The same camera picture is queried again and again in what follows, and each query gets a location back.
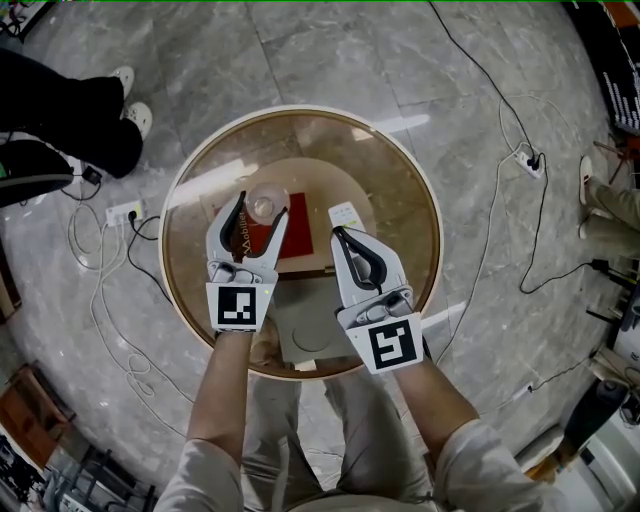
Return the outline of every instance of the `shoe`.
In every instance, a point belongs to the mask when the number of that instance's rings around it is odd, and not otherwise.
[[[133,68],[130,66],[122,66],[118,69],[114,70],[109,76],[115,76],[120,79],[122,83],[122,89],[124,90],[124,99],[127,99],[129,93],[131,92],[131,88],[133,87],[133,80],[136,74],[133,71]]]
[[[140,130],[142,140],[147,138],[149,130],[151,130],[151,124],[153,123],[153,115],[147,105],[141,102],[134,103],[125,109],[123,117],[135,123],[138,130]]]
[[[580,240],[587,239],[587,222],[588,221],[589,221],[589,217],[587,217],[584,220],[584,222],[580,224],[580,227],[578,228],[578,238],[580,238]]]
[[[587,206],[587,191],[586,185],[593,175],[593,166],[591,164],[591,158],[583,156],[580,160],[580,204]]]

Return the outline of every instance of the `round table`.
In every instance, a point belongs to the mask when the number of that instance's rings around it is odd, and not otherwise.
[[[351,203],[364,229],[398,253],[415,308],[424,311],[443,252],[440,210],[427,176],[396,139],[327,107],[270,108],[215,132],[180,169],[164,204],[159,237],[173,304],[211,347],[216,334],[205,289],[206,232],[233,195],[260,183],[286,189],[291,219],[276,267],[276,293],[263,331],[254,337],[250,369],[272,378],[306,380],[359,368],[362,361],[338,340],[343,333],[334,312],[341,303],[328,209]],[[240,251],[264,238],[264,227],[255,227],[250,217],[242,220],[251,225],[237,231]]]

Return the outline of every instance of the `person's leg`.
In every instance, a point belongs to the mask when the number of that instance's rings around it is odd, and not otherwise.
[[[142,152],[142,137],[134,123],[120,119],[124,105],[120,78],[65,78],[2,49],[0,68],[10,77],[0,80],[0,95],[7,99],[0,131],[35,135],[117,178],[133,170]]]
[[[590,215],[580,226],[580,237],[597,240],[612,254],[640,258],[640,233],[615,220]]]
[[[245,510],[270,510],[282,491],[283,510],[322,494],[298,439],[300,383],[251,377],[242,456]]]
[[[640,234],[640,191],[616,192],[598,178],[591,177],[585,185],[585,200],[588,207],[608,213]]]
[[[0,68],[7,77],[0,80],[0,94],[7,100],[0,131],[47,135],[70,125],[83,124],[85,130],[91,130],[93,123],[120,119],[124,89],[118,77],[65,78],[39,62],[3,49]]]
[[[129,119],[32,133],[63,153],[94,165],[116,178],[129,174],[142,153],[140,130]]]
[[[326,380],[325,386],[345,440],[336,488],[409,502],[424,496],[426,466],[409,449],[398,411],[379,379],[360,370]]]

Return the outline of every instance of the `power strip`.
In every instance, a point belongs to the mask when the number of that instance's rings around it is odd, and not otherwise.
[[[136,212],[136,220],[143,220],[144,210],[142,209],[142,201],[132,201],[107,208],[107,224],[109,226],[127,224],[129,222],[129,212]]]
[[[536,151],[534,150],[533,158],[536,159],[536,158],[539,158],[539,156],[540,154],[539,153],[536,154]],[[529,156],[529,154],[526,151],[523,151],[523,150],[518,151],[513,156],[513,158],[515,158],[516,162],[520,167],[522,167],[525,171],[527,171],[528,174],[530,174],[535,179],[539,180],[544,174],[544,168],[542,166],[538,167],[538,169],[536,170],[528,164],[528,160],[531,159],[531,156]]]

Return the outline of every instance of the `white cable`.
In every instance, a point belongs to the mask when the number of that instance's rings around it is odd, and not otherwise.
[[[533,94],[516,94],[514,96],[507,96],[507,99],[512,99],[512,98],[532,98],[532,99],[534,99],[536,101],[542,101],[542,102],[545,102],[545,103],[548,103],[549,105],[551,105],[556,110],[556,112],[558,112],[558,114],[560,115],[560,117],[564,121],[564,124],[566,124],[567,128],[569,128],[569,131],[571,132],[571,135],[573,135],[574,140],[577,142],[577,137],[576,137],[575,131],[571,129],[571,125],[569,124],[569,121],[567,121],[567,118],[564,117],[564,114],[560,111],[558,106],[553,101],[545,100],[544,98],[539,98],[538,96],[534,96]],[[505,129],[504,129],[504,119],[502,117],[502,105],[503,104],[504,104],[504,100],[502,98],[500,98],[500,103],[498,104],[498,117],[500,118],[500,129],[502,130],[502,136],[504,137],[504,140],[507,143],[507,146],[509,146],[509,149],[511,151],[513,151],[513,146],[509,142],[509,139],[507,138],[507,133],[505,132]]]
[[[442,351],[442,353],[438,356],[438,359],[436,359],[436,366],[440,364],[440,361],[442,360],[444,355],[447,353],[447,351],[451,347],[451,344],[453,343],[453,340],[455,339],[456,334],[458,333],[458,329],[460,328],[460,325],[462,324],[462,321],[464,320],[464,317],[467,314],[467,311],[469,311],[469,309],[471,308],[471,303],[473,302],[473,297],[474,297],[474,295],[476,293],[476,287],[478,286],[478,281],[480,280],[480,274],[482,273],[482,269],[484,268],[484,261],[485,261],[485,259],[487,257],[487,252],[489,250],[489,242],[491,241],[491,222],[493,220],[493,210],[494,210],[494,207],[496,205],[496,199],[498,198],[498,191],[500,190],[500,169],[502,168],[502,165],[507,160],[509,160],[518,151],[520,151],[520,148],[522,146],[528,146],[528,144],[526,142],[521,142],[520,144],[518,144],[518,147],[516,149],[512,150],[511,153],[509,153],[502,160],[500,160],[500,163],[498,164],[498,168],[496,169],[496,188],[495,188],[495,190],[493,192],[493,199],[491,200],[491,207],[489,208],[489,224],[487,225],[487,238],[486,238],[485,243],[484,243],[484,249],[482,251],[482,258],[480,258],[480,265],[478,266],[478,272],[476,273],[476,278],[474,279],[473,286],[471,287],[471,295],[469,296],[469,300],[467,301],[467,307],[464,308],[464,311],[462,312],[462,315],[460,316],[460,320],[458,321],[458,325],[456,325],[456,328],[453,331],[453,335],[451,336],[451,339],[449,340],[449,343],[447,343],[447,345],[444,347],[444,350]]]
[[[124,240],[125,227],[124,227],[124,225],[116,226],[115,232],[116,232],[116,242],[117,243],[116,243],[115,253],[111,257],[109,262],[105,264],[104,263],[104,257],[105,257],[105,254],[104,254],[104,252],[105,252],[105,243],[104,243],[104,241],[105,241],[105,234],[106,234],[107,229],[108,229],[109,226],[108,226],[107,223],[105,223],[102,226],[102,228],[100,228],[100,224],[98,222],[98,217],[97,217],[95,211],[90,206],[84,204],[82,201],[83,201],[83,197],[82,197],[82,193],[81,193],[80,194],[80,201],[78,201],[78,204],[76,205],[75,210],[73,211],[73,213],[71,214],[71,217],[69,218],[69,223],[67,224],[67,242],[68,242],[71,254],[72,254],[73,258],[76,260],[76,262],[79,265],[81,265],[83,268],[85,268],[86,270],[89,270],[90,272],[96,272],[97,275],[98,275],[98,280],[96,282],[96,287],[93,290],[93,293],[91,295],[91,300],[89,302],[89,310],[90,310],[90,314],[91,314],[91,319],[93,320],[93,324],[94,324],[94,326],[96,328],[98,336],[100,337],[100,340],[102,341],[102,344],[104,345],[105,350],[107,351],[107,353],[109,354],[109,356],[111,357],[113,362],[124,372],[125,380],[127,381],[127,384],[129,385],[131,390],[134,392],[134,394],[136,395],[138,400],[142,403],[142,405],[160,423],[162,423],[165,427],[167,427],[168,429],[170,429],[174,433],[178,434],[179,436],[185,437],[184,434],[182,434],[181,432],[176,430],[174,427],[172,427],[171,425],[166,423],[162,418],[160,418],[158,416],[158,414],[151,408],[151,406],[149,406],[149,404],[147,404],[145,402],[145,400],[143,399],[143,396],[148,397],[148,398],[152,398],[152,397],[156,396],[156,394],[155,394],[155,391],[154,391],[153,387],[151,385],[147,384],[146,382],[140,380],[139,377],[141,377],[142,375],[146,375],[146,374],[150,373],[151,369],[153,368],[162,377],[164,377],[164,379],[167,380],[171,384],[171,386],[180,395],[182,395],[184,398],[186,398],[191,403],[193,403],[193,400],[191,398],[189,398],[185,393],[183,393],[178,388],[178,386],[175,384],[175,382],[173,382],[173,380],[168,375],[166,375],[162,370],[160,370],[160,368],[158,368],[147,357],[147,355],[142,350],[140,350],[138,347],[136,347],[134,344],[132,344],[120,332],[118,327],[115,325],[115,322],[113,321],[113,318],[111,316],[111,312],[109,311],[109,308],[108,308],[107,303],[105,301],[105,297],[104,297],[104,282],[116,270],[118,270],[120,267],[122,267],[122,265],[126,261],[127,252],[126,252],[126,243],[125,243],[125,240]],[[77,237],[76,237],[76,233],[75,233],[75,230],[76,230],[76,217],[77,217],[79,211],[82,210],[82,209],[86,209],[86,210],[89,211],[89,213],[91,214],[91,216],[93,218],[93,222],[94,222],[94,224],[96,226],[96,229],[98,230],[98,233],[99,233],[98,245],[97,245],[96,248],[94,248],[92,250],[86,250],[85,248],[81,247],[81,245],[78,243],[78,240],[77,240]],[[98,267],[90,266],[86,261],[83,261],[84,258],[82,258],[82,256],[79,257],[76,254],[76,250],[81,252],[85,256],[92,256],[92,255],[95,255],[95,254],[99,253],[99,255],[100,255],[99,266]],[[107,344],[107,341],[106,341],[102,331],[100,330],[100,326],[98,324],[98,321],[97,321],[97,318],[96,318],[96,315],[95,315],[95,312],[94,312],[94,303],[95,303],[95,300],[96,300],[96,297],[97,297],[97,294],[98,294],[98,290],[100,290],[100,298],[102,300],[102,304],[103,304],[104,310],[105,310],[106,315],[107,315],[108,323],[111,325],[112,329],[117,333],[117,335],[120,336],[120,338],[132,350],[132,353],[130,353],[128,355],[128,357],[127,357],[126,366],[121,364],[120,361],[118,361],[118,359],[115,357],[114,353],[109,348],[109,346]],[[143,367],[143,369],[136,369],[135,368],[134,361],[136,360],[136,358],[144,362],[145,366]]]
[[[550,100],[546,100],[544,98],[539,98],[538,96],[534,96],[533,94],[517,94],[514,96],[507,96],[508,99],[512,99],[512,98],[532,98],[536,101],[542,101],[545,103],[548,103],[549,105],[551,105],[556,112],[558,112],[558,114],[560,115],[560,117],[562,118],[562,120],[564,121],[564,123],[567,125],[567,128],[569,128],[569,131],[571,131],[574,140],[577,142],[577,137],[574,133],[574,131],[571,129],[571,125],[569,124],[569,122],[567,121],[567,118],[562,114],[562,112],[560,111],[560,109],[558,108],[558,106],[553,103]],[[467,310],[471,307],[471,302],[473,301],[473,297],[475,295],[476,292],[476,286],[478,285],[478,281],[480,280],[480,274],[482,273],[482,269],[484,267],[484,261],[487,257],[487,252],[489,249],[489,242],[491,240],[491,220],[493,217],[493,208],[495,206],[496,203],[496,199],[498,197],[498,191],[500,188],[500,168],[502,167],[502,164],[504,164],[507,160],[509,160],[509,158],[511,158],[512,156],[516,155],[518,153],[518,151],[520,151],[520,148],[524,145],[524,146],[529,146],[529,144],[527,144],[526,142],[521,142],[520,144],[518,144],[518,147],[514,149],[514,147],[511,145],[511,143],[509,142],[509,138],[507,137],[507,133],[504,129],[504,119],[502,117],[502,105],[504,103],[504,100],[501,98],[500,99],[500,103],[498,104],[498,117],[500,119],[500,130],[502,130],[502,136],[504,137],[505,142],[507,143],[507,146],[509,146],[509,150],[511,151],[511,153],[509,153],[506,157],[504,157],[500,163],[498,164],[498,169],[496,172],[496,188],[495,191],[493,193],[493,199],[491,201],[491,208],[489,210],[489,225],[487,226],[487,239],[485,241],[484,244],[484,250],[482,251],[482,258],[480,259],[480,266],[478,267],[478,272],[476,274],[476,277],[473,281],[473,286],[471,288],[471,295],[469,296],[469,300],[467,302],[467,307],[464,309],[464,311],[462,312],[462,315],[460,316],[460,320],[458,321],[458,325],[456,326],[455,330],[453,331],[453,335],[451,336],[451,339],[449,340],[449,343],[447,343],[447,345],[445,346],[444,350],[442,351],[442,353],[440,354],[440,356],[438,357],[438,359],[436,360],[436,366],[438,364],[440,364],[440,361],[442,360],[442,358],[444,357],[444,355],[446,354],[446,352],[449,350],[449,348],[451,347],[451,344],[453,343],[453,340],[456,337],[456,334],[458,333],[458,329],[460,328],[460,324],[462,324],[462,321],[467,313]],[[547,172],[547,160],[545,158],[544,161],[544,172]]]

